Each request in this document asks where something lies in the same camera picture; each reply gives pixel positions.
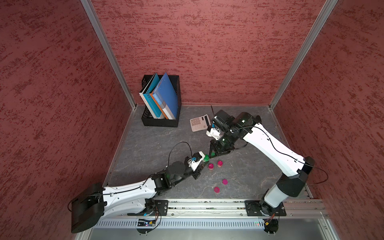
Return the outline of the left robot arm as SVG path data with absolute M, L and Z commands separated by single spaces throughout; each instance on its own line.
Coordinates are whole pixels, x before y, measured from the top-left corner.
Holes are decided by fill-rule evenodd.
M 159 210 L 155 197 L 163 195 L 184 180 L 198 179 L 201 171 L 215 153 L 194 153 L 183 162 L 176 161 L 165 170 L 149 175 L 144 181 L 104 187 L 101 183 L 89 186 L 68 207 L 72 213 L 71 232 L 83 232 L 95 226 L 99 220 L 117 215 L 145 215 Z

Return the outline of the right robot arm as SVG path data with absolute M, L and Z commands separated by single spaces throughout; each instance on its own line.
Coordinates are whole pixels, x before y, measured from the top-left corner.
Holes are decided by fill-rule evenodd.
M 266 130 L 260 116 L 252 116 L 247 112 L 233 117 L 223 110 L 218 111 L 212 118 L 207 135 L 212 138 L 208 159 L 229 154 L 235 150 L 236 141 L 243 140 L 280 168 L 281 177 L 259 201 L 263 216 L 273 218 L 284 200 L 297 197 L 315 167 L 313 158 L 304 158 L 290 150 Z

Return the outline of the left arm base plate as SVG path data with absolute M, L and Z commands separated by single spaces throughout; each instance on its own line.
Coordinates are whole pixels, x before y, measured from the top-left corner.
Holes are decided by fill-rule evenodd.
M 168 200 L 154 200 L 145 199 L 145 208 L 140 212 L 143 216 L 156 216 L 160 213 L 162 216 L 166 216 L 168 212 Z

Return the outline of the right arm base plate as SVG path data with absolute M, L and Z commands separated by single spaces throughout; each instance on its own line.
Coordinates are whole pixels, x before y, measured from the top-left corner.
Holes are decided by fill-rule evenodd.
M 256 200 L 244 201 L 245 210 L 248 217 L 286 217 L 287 213 L 283 202 L 281 202 L 276 208 L 269 206 L 268 204 Z

